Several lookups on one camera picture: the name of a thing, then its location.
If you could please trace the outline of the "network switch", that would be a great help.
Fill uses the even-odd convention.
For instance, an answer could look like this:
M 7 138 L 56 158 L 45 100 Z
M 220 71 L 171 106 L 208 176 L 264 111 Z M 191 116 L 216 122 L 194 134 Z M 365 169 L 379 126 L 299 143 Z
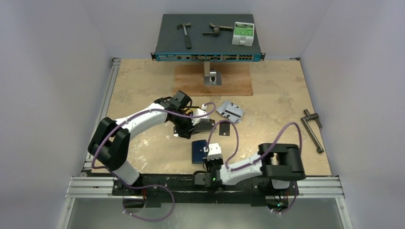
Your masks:
M 211 32 L 209 23 L 234 26 L 235 22 L 254 23 L 252 14 L 163 14 L 156 49 L 151 53 L 154 61 L 217 61 L 258 62 L 266 54 L 261 51 L 258 37 L 253 45 L 232 45 L 233 31 L 221 31 L 219 36 L 203 36 Z M 191 23 L 187 28 L 192 48 L 186 49 L 183 28 L 177 25 Z

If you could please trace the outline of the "plywood board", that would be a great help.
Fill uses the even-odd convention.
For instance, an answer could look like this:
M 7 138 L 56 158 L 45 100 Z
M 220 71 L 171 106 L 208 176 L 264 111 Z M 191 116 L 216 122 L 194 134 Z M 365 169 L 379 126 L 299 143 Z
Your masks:
M 248 64 L 201 64 L 175 67 L 173 92 L 188 96 L 252 96 Z

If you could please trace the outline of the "aluminium frame rail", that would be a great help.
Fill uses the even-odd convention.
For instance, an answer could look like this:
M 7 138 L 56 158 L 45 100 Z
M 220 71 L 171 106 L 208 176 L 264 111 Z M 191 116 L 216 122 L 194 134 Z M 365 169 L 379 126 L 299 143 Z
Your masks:
M 151 99 L 169 94 L 180 79 L 179 62 L 122 59 L 112 68 L 99 118 L 120 117 L 137 111 Z M 313 110 L 301 64 L 297 60 L 265 60 L 244 64 L 253 86 L 251 96 L 230 96 L 245 115 L 237 126 L 241 142 L 236 160 L 247 158 L 268 136 L 273 140 L 288 121 L 299 122 L 304 109 Z M 111 181 L 98 171 L 104 187 L 91 187 L 79 198 L 67 198 L 60 229 L 351 229 L 343 190 L 332 177 L 325 154 L 315 151 L 306 131 L 303 162 L 310 177 L 299 182 L 301 191 L 292 209 L 278 216 L 265 207 L 226 204 L 177 204 L 159 222 L 146 222 L 123 213 L 121 199 L 109 193 Z

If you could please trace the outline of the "hammer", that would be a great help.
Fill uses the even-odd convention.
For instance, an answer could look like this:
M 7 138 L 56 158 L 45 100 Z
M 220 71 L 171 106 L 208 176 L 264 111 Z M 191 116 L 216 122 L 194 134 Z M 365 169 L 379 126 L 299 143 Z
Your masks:
M 177 29 L 183 28 L 186 49 L 191 49 L 192 48 L 191 39 L 190 39 L 190 37 L 188 35 L 188 32 L 187 32 L 187 28 L 189 28 L 189 27 L 191 27 L 191 23 L 179 24 L 176 27 Z

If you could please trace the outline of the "fallen black card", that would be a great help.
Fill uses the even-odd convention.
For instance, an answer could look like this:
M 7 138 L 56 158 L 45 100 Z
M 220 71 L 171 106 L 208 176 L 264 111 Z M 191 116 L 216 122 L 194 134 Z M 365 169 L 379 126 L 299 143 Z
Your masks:
M 178 126 L 173 127 L 173 136 L 174 137 L 181 137 L 181 128 Z

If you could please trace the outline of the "black card pile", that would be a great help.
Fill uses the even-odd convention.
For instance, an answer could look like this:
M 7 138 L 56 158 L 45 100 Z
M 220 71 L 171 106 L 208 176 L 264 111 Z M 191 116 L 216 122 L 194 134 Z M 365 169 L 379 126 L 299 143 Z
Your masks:
M 206 132 L 211 131 L 212 127 L 215 125 L 215 120 L 202 120 L 197 124 L 195 132 Z

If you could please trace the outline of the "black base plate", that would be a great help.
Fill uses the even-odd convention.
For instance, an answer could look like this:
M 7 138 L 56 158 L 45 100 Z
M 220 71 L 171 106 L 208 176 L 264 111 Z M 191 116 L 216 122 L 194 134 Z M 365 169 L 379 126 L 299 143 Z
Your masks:
M 139 197 L 145 207 L 158 208 L 162 203 L 248 204 L 252 207 L 286 209 L 297 193 L 297 184 L 287 182 L 287 188 L 277 189 L 267 177 L 258 176 L 236 185 L 223 185 L 218 176 L 198 171 L 195 174 L 143 174 L 139 181 L 127 187 L 113 181 L 113 196 L 125 199 Z

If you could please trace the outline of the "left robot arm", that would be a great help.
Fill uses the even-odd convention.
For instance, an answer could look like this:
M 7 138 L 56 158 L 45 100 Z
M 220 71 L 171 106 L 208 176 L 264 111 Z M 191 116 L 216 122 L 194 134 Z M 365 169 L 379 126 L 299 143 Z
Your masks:
M 191 138 L 202 119 L 207 119 L 206 106 L 187 114 L 191 98 L 182 91 L 173 97 L 155 100 L 147 108 L 124 118 L 103 118 L 96 128 L 88 152 L 95 160 L 124 182 L 130 195 L 142 190 L 142 176 L 127 160 L 130 141 L 144 131 L 167 121 L 174 124 L 177 136 Z

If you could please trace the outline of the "white green box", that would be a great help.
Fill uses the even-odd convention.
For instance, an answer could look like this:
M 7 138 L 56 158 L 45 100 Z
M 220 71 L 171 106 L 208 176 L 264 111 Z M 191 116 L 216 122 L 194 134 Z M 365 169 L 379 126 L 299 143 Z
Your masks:
M 255 38 L 255 24 L 248 22 L 235 22 L 233 30 L 232 45 L 249 46 L 253 45 Z

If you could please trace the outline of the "rusty metal clamp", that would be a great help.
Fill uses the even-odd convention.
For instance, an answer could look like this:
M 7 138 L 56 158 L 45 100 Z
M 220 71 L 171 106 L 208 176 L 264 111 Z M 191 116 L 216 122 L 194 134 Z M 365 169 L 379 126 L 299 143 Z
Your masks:
M 203 32 L 203 36 L 219 36 L 221 31 L 233 31 L 233 26 L 225 26 L 225 25 L 215 25 L 212 22 L 209 23 L 209 27 L 212 29 L 211 32 Z

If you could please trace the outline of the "metal bracket stand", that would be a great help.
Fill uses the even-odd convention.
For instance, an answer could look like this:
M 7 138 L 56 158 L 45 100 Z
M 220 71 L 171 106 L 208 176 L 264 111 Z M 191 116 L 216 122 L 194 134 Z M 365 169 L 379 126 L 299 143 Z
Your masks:
M 210 62 L 204 62 L 204 85 L 205 86 L 221 86 L 221 73 L 210 67 Z

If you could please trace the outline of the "loose black credit card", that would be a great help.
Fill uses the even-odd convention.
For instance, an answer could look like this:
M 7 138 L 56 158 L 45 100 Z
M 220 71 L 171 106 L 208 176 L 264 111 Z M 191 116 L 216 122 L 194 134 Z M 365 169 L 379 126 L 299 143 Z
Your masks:
M 219 135 L 220 136 L 230 136 L 230 123 L 221 122 L 219 124 Z

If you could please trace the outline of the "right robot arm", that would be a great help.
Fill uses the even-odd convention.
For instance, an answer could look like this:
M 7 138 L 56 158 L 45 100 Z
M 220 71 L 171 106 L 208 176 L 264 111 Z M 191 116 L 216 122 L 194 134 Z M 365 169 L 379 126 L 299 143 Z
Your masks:
M 280 194 L 288 188 L 290 182 L 304 180 L 306 174 L 298 145 L 275 144 L 265 155 L 271 145 L 271 143 L 260 144 L 256 154 L 226 166 L 220 145 L 209 144 L 203 151 L 207 154 L 204 161 L 211 165 L 211 170 L 195 174 L 194 185 L 198 188 L 215 189 L 235 186 L 254 177 L 266 177 L 269 179 L 269 190 L 274 194 Z

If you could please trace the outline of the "navy blue card holder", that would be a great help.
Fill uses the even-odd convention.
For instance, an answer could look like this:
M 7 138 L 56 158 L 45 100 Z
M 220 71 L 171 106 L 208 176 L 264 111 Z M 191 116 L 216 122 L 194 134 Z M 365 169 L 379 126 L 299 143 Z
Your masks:
M 206 147 L 206 140 L 197 140 L 192 141 L 192 163 L 193 164 L 202 164 L 204 163 L 204 158 L 207 156 L 207 153 L 204 151 Z

